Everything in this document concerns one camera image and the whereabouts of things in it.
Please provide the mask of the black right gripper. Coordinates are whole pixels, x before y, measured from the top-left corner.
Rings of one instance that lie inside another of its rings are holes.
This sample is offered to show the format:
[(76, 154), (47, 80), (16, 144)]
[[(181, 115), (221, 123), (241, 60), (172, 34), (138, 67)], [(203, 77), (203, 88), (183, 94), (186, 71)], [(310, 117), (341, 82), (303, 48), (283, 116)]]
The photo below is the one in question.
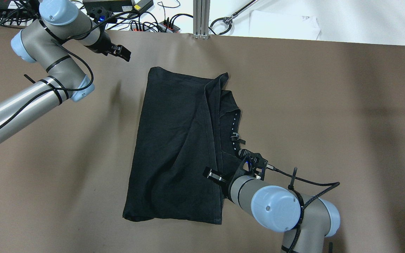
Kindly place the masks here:
[(234, 200), (232, 194), (235, 180), (241, 176), (250, 176), (253, 179), (263, 181), (265, 179), (265, 170), (268, 166), (268, 160), (264, 159), (261, 154), (253, 153), (247, 149), (240, 149), (238, 151), (238, 157), (241, 159), (241, 162), (234, 172), (220, 174), (218, 171), (214, 171), (209, 167), (204, 169), (204, 177), (220, 184), (223, 193), (225, 193), (230, 201)]

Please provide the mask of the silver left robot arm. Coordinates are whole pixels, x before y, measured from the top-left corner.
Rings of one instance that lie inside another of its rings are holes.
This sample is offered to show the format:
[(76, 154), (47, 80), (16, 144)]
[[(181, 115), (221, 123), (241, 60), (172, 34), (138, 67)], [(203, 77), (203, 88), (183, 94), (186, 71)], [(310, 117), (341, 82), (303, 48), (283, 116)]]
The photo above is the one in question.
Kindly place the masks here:
[(11, 47), (47, 75), (0, 103), (0, 144), (67, 99), (77, 102), (94, 90), (93, 75), (84, 74), (63, 48), (66, 41), (75, 38), (93, 52), (130, 60), (128, 49), (113, 44), (103, 27), (69, 0), (43, 0), (39, 12), (40, 18), (17, 33)]

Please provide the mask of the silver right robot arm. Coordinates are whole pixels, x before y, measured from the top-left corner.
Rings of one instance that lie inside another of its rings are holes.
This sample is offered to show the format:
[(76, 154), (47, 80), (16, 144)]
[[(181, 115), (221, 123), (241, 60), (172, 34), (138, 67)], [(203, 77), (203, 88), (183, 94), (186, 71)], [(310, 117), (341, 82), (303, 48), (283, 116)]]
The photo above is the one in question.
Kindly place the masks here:
[(235, 205), (261, 226), (283, 233), (282, 253), (321, 253), (324, 239), (341, 225), (339, 210), (321, 198), (339, 182), (316, 183), (279, 170), (259, 153), (240, 149), (240, 166), (223, 175), (211, 168), (204, 177), (214, 181)]

